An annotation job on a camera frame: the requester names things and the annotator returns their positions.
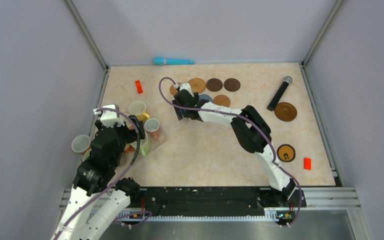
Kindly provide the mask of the woven rattan coaster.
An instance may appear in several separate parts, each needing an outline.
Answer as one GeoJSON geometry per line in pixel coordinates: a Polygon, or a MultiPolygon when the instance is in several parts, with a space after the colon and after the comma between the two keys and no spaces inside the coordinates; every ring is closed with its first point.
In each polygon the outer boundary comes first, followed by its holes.
{"type": "Polygon", "coordinates": [[[206,90],[206,82],[201,78],[192,78],[188,83],[193,93],[202,94],[206,90]]]}

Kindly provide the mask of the black microphone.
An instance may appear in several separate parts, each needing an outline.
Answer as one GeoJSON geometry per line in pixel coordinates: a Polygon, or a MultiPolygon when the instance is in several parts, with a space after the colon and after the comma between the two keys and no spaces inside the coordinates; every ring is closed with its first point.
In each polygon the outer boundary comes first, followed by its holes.
{"type": "Polygon", "coordinates": [[[274,111],[275,110],[275,108],[276,108],[277,104],[279,103],[281,97],[283,96],[284,92],[286,91],[286,89],[288,88],[288,86],[292,82],[293,82],[293,79],[290,76],[285,76],[282,79],[281,84],[280,84],[278,90],[276,91],[276,93],[274,94],[274,96],[271,99],[270,103],[266,107],[269,111],[274,111]]]}

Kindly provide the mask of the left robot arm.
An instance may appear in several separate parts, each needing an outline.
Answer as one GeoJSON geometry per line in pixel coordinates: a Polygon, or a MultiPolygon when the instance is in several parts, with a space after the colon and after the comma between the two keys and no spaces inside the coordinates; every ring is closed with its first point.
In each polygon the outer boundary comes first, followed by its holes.
{"type": "Polygon", "coordinates": [[[54,232],[55,240],[98,239],[126,207],[140,202],[139,185],[120,175],[110,182],[128,144],[145,140],[144,123],[135,115],[123,119],[103,112],[90,153],[77,168],[70,198],[54,232]]]}

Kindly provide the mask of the grey silicone coaster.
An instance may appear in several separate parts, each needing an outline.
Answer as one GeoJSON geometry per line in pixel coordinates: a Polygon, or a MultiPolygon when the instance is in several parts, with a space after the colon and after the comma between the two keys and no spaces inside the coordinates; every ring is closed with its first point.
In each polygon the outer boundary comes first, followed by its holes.
{"type": "Polygon", "coordinates": [[[207,94],[200,94],[198,98],[200,101],[213,102],[213,98],[207,94]]]}

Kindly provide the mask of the dark wooden coaster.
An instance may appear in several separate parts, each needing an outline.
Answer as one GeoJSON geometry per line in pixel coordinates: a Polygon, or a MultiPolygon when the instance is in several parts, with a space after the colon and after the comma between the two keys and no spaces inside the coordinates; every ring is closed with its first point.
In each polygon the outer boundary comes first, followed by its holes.
{"type": "Polygon", "coordinates": [[[228,78],[224,81],[223,86],[229,92],[236,92],[241,88],[241,82],[236,78],[228,78]]]}
{"type": "Polygon", "coordinates": [[[206,88],[211,92],[218,92],[224,87],[223,82],[218,78],[210,78],[206,82],[206,88]]]}

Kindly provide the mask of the brown grooved coaster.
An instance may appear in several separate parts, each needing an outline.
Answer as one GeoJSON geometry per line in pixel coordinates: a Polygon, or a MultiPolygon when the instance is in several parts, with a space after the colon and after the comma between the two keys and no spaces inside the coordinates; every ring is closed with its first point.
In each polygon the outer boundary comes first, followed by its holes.
{"type": "Polygon", "coordinates": [[[281,102],[276,105],[274,114],[281,121],[291,122],[297,117],[298,111],[291,103],[281,102]]]}

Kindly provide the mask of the brown paw print coaster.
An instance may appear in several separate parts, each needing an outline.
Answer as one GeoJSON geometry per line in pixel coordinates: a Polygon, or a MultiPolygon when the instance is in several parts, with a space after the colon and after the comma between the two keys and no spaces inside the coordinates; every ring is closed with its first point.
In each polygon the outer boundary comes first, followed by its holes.
{"type": "Polygon", "coordinates": [[[289,163],[296,158],[296,150],[290,144],[282,144],[277,148],[277,157],[280,161],[289,163]]]}

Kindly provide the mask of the light wooden coaster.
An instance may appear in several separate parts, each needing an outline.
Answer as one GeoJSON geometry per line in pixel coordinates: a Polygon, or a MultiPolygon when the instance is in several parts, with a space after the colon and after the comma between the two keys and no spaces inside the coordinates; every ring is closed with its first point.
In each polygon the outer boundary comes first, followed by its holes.
{"type": "Polygon", "coordinates": [[[213,98],[213,103],[215,105],[219,105],[219,106],[223,106],[223,107],[230,107],[231,106],[231,99],[224,94],[219,94],[213,98]]]}
{"type": "Polygon", "coordinates": [[[170,94],[172,95],[172,96],[174,96],[175,94],[177,94],[178,93],[178,90],[177,90],[177,88],[176,88],[176,86],[179,86],[179,82],[177,82],[176,84],[172,84],[171,86],[170,86],[170,88],[169,88],[169,92],[170,92],[170,94]]]}

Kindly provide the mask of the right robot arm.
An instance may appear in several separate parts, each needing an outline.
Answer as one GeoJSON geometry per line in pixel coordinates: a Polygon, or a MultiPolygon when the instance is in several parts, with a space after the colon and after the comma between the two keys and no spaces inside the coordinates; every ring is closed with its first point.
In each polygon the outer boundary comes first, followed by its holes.
{"type": "Polygon", "coordinates": [[[239,109],[217,105],[200,99],[197,93],[191,94],[186,89],[174,95],[172,104],[179,120],[189,118],[231,127],[239,145],[258,159],[268,177],[273,200],[277,205],[287,206],[295,195],[300,202],[304,200],[297,179],[282,167],[277,157],[270,127],[253,106],[239,109]]]}

